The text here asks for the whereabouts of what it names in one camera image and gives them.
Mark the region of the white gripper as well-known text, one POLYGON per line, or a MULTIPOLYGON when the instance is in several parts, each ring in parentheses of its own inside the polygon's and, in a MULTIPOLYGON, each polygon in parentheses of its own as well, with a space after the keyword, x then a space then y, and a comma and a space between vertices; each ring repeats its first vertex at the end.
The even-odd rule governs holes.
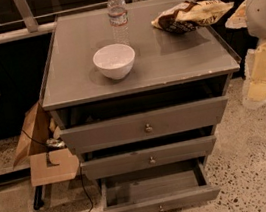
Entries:
POLYGON ((256 49, 249 49, 245 60, 245 81, 242 86, 242 105, 258 109, 266 103, 266 39, 256 49))

